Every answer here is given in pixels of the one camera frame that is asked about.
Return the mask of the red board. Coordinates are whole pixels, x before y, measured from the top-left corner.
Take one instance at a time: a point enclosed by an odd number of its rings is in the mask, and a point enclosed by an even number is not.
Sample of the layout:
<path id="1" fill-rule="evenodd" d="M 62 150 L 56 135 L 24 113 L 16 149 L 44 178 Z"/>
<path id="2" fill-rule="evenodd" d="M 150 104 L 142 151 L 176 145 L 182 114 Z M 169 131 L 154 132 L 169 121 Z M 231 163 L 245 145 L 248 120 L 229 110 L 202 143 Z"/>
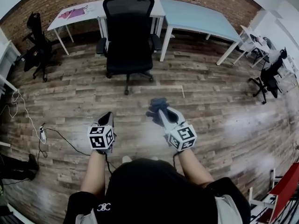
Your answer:
<path id="1" fill-rule="evenodd" d="M 269 194 L 276 197 L 273 213 L 269 220 L 272 224 L 283 208 L 286 206 L 291 196 L 295 193 L 299 181 L 299 162 L 293 163 L 286 174 L 280 179 Z"/>

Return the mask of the white power strip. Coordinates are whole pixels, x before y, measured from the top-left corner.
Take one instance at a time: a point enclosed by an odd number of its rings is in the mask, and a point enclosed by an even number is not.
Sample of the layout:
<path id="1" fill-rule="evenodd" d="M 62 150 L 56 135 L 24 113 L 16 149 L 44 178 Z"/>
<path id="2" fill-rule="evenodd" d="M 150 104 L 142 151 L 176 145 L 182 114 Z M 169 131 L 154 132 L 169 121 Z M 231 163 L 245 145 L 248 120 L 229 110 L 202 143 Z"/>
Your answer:
<path id="1" fill-rule="evenodd" d="M 45 123 L 43 123 L 39 130 L 40 130 L 40 141 L 43 143 L 43 144 L 46 144 L 46 141 L 47 141 L 47 138 L 46 138 L 46 134 L 45 134 L 45 129 L 44 129 L 44 126 L 45 126 Z"/>

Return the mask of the white desk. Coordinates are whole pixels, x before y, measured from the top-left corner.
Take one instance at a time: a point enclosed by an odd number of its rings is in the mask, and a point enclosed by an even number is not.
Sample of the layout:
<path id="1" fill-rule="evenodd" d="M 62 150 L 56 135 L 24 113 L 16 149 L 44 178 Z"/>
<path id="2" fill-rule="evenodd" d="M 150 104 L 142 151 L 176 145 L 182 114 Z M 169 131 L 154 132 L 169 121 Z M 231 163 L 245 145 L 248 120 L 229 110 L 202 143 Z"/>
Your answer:
<path id="1" fill-rule="evenodd" d="M 15 60 L 20 56 L 19 50 L 9 40 L 0 27 L 0 98 L 7 91 L 7 87 L 13 91 L 17 89 L 8 81 L 10 69 L 15 66 Z"/>
<path id="2" fill-rule="evenodd" d="M 233 64 L 236 64 L 243 56 L 248 57 L 254 50 L 256 50 L 260 56 L 256 58 L 252 68 L 256 66 L 258 63 L 260 63 L 262 60 L 265 60 L 266 63 L 269 63 L 269 51 L 275 50 L 274 45 L 271 46 L 271 48 L 268 46 L 267 41 L 264 40 L 260 35 L 255 33 L 251 28 L 247 28 L 243 25 L 241 25 L 242 32 L 240 33 L 240 37 L 244 35 L 247 37 L 246 39 L 242 39 L 241 46 L 243 45 L 244 51 L 238 56 L 238 58 L 233 62 Z"/>

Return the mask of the white table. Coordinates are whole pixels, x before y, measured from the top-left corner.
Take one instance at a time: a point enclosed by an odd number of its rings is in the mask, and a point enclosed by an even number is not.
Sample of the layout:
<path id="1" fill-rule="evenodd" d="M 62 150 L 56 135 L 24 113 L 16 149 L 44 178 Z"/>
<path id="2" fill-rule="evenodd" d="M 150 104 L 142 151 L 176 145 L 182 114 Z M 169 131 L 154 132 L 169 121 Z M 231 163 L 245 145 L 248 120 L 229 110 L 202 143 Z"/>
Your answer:
<path id="1" fill-rule="evenodd" d="M 154 1 L 155 4 L 150 14 L 150 17 L 152 18 L 150 33 L 160 36 L 165 13 L 160 0 Z M 67 51 L 59 35 L 59 29 L 62 27 L 66 28 L 67 33 L 71 38 L 71 41 L 73 42 L 74 40 L 72 38 L 68 25 L 92 19 L 97 20 L 101 37 L 108 38 L 107 17 L 103 9 L 103 0 L 74 5 L 72 7 L 67 7 L 61 10 L 47 30 L 54 31 L 65 53 L 69 55 L 69 52 Z"/>

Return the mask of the black chair armrest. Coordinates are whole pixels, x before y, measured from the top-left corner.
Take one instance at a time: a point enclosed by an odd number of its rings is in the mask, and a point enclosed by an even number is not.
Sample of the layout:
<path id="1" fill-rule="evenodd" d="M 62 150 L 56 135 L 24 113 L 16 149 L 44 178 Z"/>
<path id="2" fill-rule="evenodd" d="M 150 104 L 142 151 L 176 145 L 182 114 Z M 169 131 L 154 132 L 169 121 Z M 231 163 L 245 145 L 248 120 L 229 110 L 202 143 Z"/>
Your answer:
<path id="1" fill-rule="evenodd" d="M 100 40 L 98 41 L 98 43 L 96 45 L 96 54 L 104 55 L 105 57 L 107 56 L 106 41 L 107 41 L 107 39 L 105 37 L 100 38 Z"/>
<path id="2" fill-rule="evenodd" d="M 160 38 L 156 34 L 151 34 L 150 39 L 152 42 L 152 50 L 153 51 L 161 51 L 162 44 L 161 44 Z"/>

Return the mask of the person's black shirt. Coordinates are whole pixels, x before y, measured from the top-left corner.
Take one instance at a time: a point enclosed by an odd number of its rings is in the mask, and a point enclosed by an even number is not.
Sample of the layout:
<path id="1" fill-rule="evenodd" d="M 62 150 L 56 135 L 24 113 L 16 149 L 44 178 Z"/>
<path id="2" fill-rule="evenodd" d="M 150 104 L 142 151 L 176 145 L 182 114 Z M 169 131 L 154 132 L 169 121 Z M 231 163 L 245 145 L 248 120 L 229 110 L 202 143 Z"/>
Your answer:
<path id="1" fill-rule="evenodd" d="M 165 161 L 138 159 L 122 164 L 101 198 L 70 196 L 64 224 L 250 224 L 250 206 L 227 178 L 201 187 Z"/>

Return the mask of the person's right forearm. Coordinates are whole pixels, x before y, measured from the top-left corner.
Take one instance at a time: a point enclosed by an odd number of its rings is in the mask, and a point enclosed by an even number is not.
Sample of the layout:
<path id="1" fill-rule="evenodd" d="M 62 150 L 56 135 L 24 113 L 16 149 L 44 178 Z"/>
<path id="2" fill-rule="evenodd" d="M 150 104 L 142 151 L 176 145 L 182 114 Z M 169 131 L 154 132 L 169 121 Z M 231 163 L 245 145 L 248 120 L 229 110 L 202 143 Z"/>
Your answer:
<path id="1" fill-rule="evenodd" d="M 207 169 L 199 162 L 191 149 L 186 149 L 178 154 L 180 165 L 186 178 L 191 182 L 206 187 L 214 182 L 214 178 Z"/>

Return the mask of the person's left forearm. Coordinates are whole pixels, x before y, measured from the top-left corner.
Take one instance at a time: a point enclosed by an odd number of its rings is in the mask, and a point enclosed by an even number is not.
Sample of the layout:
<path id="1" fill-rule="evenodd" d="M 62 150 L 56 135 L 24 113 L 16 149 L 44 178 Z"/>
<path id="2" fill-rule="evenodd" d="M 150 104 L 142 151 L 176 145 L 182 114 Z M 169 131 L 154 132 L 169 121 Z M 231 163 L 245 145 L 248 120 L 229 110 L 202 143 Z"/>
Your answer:
<path id="1" fill-rule="evenodd" d="M 92 151 L 80 190 L 91 193 L 98 198 L 103 197 L 106 189 L 105 166 L 105 155 Z"/>

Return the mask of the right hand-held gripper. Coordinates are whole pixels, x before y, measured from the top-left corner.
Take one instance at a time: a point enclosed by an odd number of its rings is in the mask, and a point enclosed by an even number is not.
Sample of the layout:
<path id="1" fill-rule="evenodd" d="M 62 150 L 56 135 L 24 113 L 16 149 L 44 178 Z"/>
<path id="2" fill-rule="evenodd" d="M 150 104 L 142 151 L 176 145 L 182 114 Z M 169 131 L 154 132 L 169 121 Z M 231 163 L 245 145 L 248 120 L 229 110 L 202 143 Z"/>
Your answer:
<path id="1" fill-rule="evenodd" d="M 197 141 L 197 134 L 193 125 L 189 125 L 183 114 L 171 107 L 166 109 L 159 109 L 159 118 L 162 126 L 165 129 L 172 129 L 166 131 L 167 142 L 170 146 L 174 147 L 178 152 L 192 148 Z"/>

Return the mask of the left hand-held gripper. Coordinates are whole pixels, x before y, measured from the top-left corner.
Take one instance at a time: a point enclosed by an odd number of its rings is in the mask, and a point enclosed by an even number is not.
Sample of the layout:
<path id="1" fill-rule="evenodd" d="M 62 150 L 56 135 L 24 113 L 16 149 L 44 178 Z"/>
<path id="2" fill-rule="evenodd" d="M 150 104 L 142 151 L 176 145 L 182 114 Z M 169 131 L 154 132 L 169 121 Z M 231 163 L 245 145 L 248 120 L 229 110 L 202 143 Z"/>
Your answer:
<path id="1" fill-rule="evenodd" d="M 112 153 L 116 135 L 114 134 L 114 114 L 107 112 L 98 119 L 100 126 L 88 127 L 88 141 L 91 149 Z"/>

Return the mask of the blue cloth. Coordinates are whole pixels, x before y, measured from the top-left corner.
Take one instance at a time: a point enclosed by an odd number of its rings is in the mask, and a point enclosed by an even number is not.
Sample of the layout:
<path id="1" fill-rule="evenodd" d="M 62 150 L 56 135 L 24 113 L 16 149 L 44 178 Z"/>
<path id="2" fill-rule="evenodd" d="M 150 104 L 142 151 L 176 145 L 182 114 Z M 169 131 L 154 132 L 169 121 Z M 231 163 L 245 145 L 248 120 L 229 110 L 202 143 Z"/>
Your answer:
<path id="1" fill-rule="evenodd" d="M 147 117 L 151 117 L 152 121 L 157 124 L 160 125 L 161 127 L 164 127 L 164 124 L 159 116 L 159 110 L 161 110 L 163 112 L 163 114 L 168 118 L 168 112 L 167 112 L 167 107 L 169 106 L 169 104 L 167 103 L 167 99 L 166 98 L 153 98 L 150 101 L 150 107 L 149 107 L 149 111 L 147 111 L 145 114 Z"/>

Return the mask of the light blue table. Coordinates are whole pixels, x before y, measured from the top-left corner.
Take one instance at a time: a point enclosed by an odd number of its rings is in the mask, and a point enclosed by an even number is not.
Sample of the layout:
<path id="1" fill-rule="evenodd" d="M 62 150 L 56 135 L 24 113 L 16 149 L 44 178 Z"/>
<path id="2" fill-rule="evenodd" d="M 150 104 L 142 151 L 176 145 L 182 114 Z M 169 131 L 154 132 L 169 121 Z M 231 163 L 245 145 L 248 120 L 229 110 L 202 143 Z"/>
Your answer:
<path id="1" fill-rule="evenodd" d="M 177 0 L 160 0 L 160 3 L 167 22 L 160 62 L 164 61 L 173 29 L 200 32 L 207 34 L 207 38 L 213 35 L 232 41 L 233 44 L 216 62 L 218 66 L 224 62 L 228 55 L 241 42 L 241 38 L 234 27 L 226 17 L 218 11 Z"/>

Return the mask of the large black mesh office chair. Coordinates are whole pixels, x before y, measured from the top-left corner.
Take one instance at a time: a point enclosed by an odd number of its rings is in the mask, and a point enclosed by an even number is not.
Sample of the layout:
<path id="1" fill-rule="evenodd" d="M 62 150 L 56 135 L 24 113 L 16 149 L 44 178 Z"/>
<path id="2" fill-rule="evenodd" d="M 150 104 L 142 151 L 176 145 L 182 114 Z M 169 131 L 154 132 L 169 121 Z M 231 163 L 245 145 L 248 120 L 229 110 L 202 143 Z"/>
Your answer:
<path id="1" fill-rule="evenodd" d="M 154 0 L 104 0 L 108 38 L 106 77 L 126 75 L 124 94 L 128 95 L 132 74 L 142 74 L 153 81 L 150 14 Z"/>

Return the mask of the pink cloth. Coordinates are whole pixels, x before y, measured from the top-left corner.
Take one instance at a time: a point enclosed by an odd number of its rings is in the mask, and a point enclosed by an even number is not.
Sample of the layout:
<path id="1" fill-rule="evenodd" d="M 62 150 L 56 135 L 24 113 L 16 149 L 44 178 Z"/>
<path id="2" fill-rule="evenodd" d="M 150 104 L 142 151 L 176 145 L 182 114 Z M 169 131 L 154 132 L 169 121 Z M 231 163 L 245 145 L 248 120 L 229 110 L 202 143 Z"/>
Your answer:
<path id="1" fill-rule="evenodd" d="M 82 15 L 86 14 L 86 9 L 87 9 L 87 7 L 75 8 L 75 9 L 72 9 L 72 10 L 62 13 L 58 17 L 62 18 L 62 19 L 70 19 L 73 17 L 82 16 Z"/>

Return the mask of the grey jacket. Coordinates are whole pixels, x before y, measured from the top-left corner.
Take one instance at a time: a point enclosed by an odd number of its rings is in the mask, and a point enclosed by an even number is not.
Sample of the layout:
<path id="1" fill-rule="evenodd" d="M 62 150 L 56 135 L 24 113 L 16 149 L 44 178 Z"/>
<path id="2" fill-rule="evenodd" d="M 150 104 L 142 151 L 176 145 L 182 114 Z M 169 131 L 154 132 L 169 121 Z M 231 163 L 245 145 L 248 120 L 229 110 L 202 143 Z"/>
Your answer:
<path id="1" fill-rule="evenodd" d="M 280 50 L 270 50 L 268 57 L 269 57 L 269 64 L 275 63 L 281 55 Z"/>

